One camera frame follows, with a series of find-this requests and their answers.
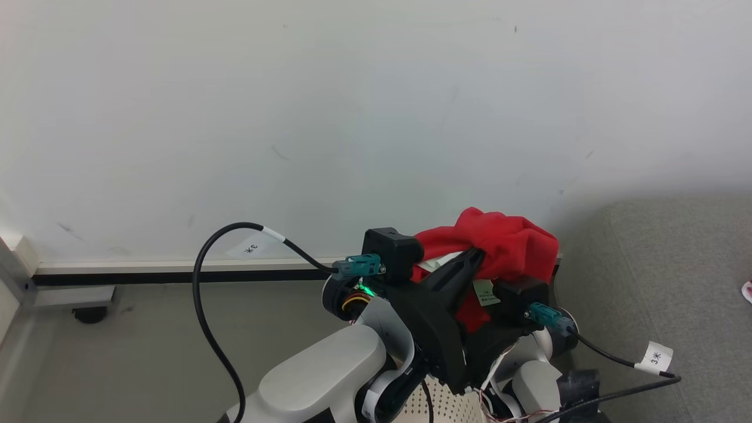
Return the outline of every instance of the white tag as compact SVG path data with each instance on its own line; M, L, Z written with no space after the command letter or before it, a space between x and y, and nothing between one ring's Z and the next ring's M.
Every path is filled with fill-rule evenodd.
M445 256L432 258L431 260L426 260L421 263L418 263L418 266L422 269L425 269L429 272L433 272L434 270L438 269L439 267L445 265L449 260L452 260L453 258L459 256L462 254L462 251L458 251L456 253L449 253Z
M752 282L747 282L741 287L741 295L744 295L744 298L752 303Z
M641 365L665 372L669 368L669 364L671 364L671 357L673 355L674 350L650 341L650 343L647 344L647 351L645 352L645 357L642 359Z
M261 251L264 251L275 242L277 242L276 238L273 238L271 235L257 232L246 238L238 246L230 248L225 254L241 260L249 260L258 257Z
M370 389L368 389L368 391L365 393L365 398L363 399L363 407L361 408L360 412L370 423L377 423L376 416L373 412L371 412L371 410L376 410L376 403L378 402L380 395L380 392L373 392Z
M488 279L478 279L473 281L472 287L475 288L475 295L478 296L478 301L481 306L490 306L491 304L498 304L500 299L493 295L493 282Z

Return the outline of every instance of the teal connector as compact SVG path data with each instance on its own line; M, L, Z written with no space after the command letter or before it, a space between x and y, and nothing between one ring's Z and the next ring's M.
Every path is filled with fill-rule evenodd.
M530 320L548 327L556 326L556 322L562 317L562 314L558 311L540 303L530 304L529 312L528 318Z
M336 279L373 276L384 272L384 268L381 266L381 257L378 254L349 256L344 260L335 261L332 267L337 269L337 272L332 275Z
M540 303L530 304L528 313L529 316L526 317L530 320L545 327L550 327L563 336L569 336L568 327L575 328L575 323L570 318L566 318L557 310Z

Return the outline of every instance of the gray carpet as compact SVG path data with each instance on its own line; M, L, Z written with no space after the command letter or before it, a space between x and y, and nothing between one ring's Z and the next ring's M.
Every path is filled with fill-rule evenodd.
M272 367L345 325L321 281L202 286L209 325L250 394ZM24 423L208 423L238 402L189 285L126 285L101 323L65 316Z

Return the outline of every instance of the red fabric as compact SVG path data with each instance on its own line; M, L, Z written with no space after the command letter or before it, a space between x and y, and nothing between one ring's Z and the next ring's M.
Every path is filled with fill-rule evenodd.
M485 251L478 279L514 281L532 276L550 284L559 251L556 238L527 219L497 211L483 213L475 207L463 211L453 227L436 227L415 237L423 244L424 260L470 247ZM413 281L419 282L426 275L426 270L414 266ZM456 317L471 333L490 319L474 294L467 296Z

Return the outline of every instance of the perforated panel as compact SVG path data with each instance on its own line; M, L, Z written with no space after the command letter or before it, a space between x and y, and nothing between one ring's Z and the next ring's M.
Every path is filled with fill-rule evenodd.
M449 388L426 378L433 402L434 423L486 423L478 402L478 394L452 395ZM428 403L423 389L418 388L402 409L395 423L428 423Z

